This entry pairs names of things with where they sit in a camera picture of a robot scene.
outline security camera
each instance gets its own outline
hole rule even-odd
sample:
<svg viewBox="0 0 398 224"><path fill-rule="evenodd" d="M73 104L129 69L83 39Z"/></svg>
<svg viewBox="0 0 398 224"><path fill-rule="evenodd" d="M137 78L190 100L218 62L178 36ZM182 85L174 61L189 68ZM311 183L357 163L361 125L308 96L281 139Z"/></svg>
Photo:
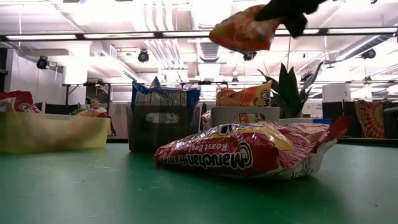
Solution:
<svg viewBox="0 0 398 224"><path fill-rule="evenodd" d="M45 69L49 69L49 66L50 66L50 62L48 60L48 57L40 56L39 60L37 61L36 67L38 69L45 70Z"/></svg>
<svg viewBox="0 0 398 224"><path fill-rule="evenodd" d="M138 55L138 61L141 63L149 61L148 50L142 49Z"/></svg>
<svg viewBox="0 0 398 224"><path fill-rule="evenodd" d="M363 58L363 59L372 59L372 58L374 58L376 56L376 51L375 50L373 50L373 49L370 49L370 50L368 50L367 52L365 52L365 53L363 53L362 55L361 55L361 57Z"/></svg>
<svg viewBox="0 0 398 224"><path fill-rule="evenodd" d="M249 52L249 53L243 55L243 60L245 60L245 61L253 60L256 55L257 55L257 52Z"/></svg>

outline potted plant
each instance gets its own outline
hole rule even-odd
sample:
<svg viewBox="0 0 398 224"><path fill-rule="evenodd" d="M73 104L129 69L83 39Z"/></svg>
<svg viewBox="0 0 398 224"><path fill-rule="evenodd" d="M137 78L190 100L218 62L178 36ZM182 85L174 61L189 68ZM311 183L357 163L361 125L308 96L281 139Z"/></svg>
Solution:
<svg viewBox="0 0 398 224"><path fill-rule="evenodd" d="M265 75L262 71L257 69L263 75L267 82L272 80L271 90L274 95L276 103L285 112L286 118L299 118L304 107L304 103L308 100L308 95L312 88L310 86L317 79L319 69L323 62L321 62L314 74L307 77L302 89L299 91L297 87L297 79L293 68L288 72L285 65L282 63L279 72L279 83Z"/></svg>

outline ceiling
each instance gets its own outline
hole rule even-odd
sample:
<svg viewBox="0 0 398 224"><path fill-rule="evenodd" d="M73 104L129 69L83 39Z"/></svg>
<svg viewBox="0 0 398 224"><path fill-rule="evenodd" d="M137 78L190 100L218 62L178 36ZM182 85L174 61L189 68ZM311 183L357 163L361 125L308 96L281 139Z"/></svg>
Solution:
<svg viewBox="0 0 398 224"><path fill-rule="evenodd" d="M235 12L249 6L264 4L248 0L156 0L116 2L115 0L80 0L80 3L64 3L62 0L2 0L0 1L1 34L76 33L76 32L132 32L148 30L192 30L219 23ZM328 1L319 10L307 16L308 27L382 27L398 25L398 1L378 0ZM252 61L243 56L218 48L208 40L112 40L102 42L24 42L21 49L30 56L38 57L40 50L68 50L68 54L54 53L49 59L71 66L75 57L86 54L90 78L103 78L109 82L129 82L122 73L127 69L141 82L149 82L155 76L162 81L180 82L189 80L262 82L264 77L257 71L278 79L280 63L294 67L297 79L306 72L314 71L319 62L335 60L348 47L362 44L371 37L276 37L270 51L259 52ZM83 52L82 46L90 46ZM140 49L148 49L149 61L137 59ZM398 43L388 39L373 47L376 57L362 59L351 57L342 62L324 65L317 81L394 80L398 78ZM98 57L105 53L108 57ZM216 60L205 63L202 60ZM375 94L382 97L397 97L388 92L391 84L373 85ZM314 96L322 85L315 85ZM352 86L356 93L369 91L359 84Z"/></svg>

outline green table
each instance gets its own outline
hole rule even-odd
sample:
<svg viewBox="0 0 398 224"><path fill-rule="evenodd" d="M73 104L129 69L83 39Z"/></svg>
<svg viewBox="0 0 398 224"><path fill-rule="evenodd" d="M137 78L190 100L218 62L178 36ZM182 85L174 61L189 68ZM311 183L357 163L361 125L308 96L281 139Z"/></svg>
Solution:
<svg viewBox="0 0 398 224"><path fill-rule="evenodd" d="M0 223L398 223L397 164L397 149L335 145L319 173L277 182L158 169L127 144L3 154Z"/></svg>

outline person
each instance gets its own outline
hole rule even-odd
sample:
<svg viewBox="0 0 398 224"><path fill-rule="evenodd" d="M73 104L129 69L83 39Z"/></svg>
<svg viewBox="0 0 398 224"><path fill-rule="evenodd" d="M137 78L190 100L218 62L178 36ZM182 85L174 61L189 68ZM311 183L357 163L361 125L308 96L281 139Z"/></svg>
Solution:
<svg viewBox="0 0 398 224"><path fill-rule="evenodd" d="M106 113L106 109L101 107L100 99L96 96L90 100L90 107L99 113Z"/></svg>

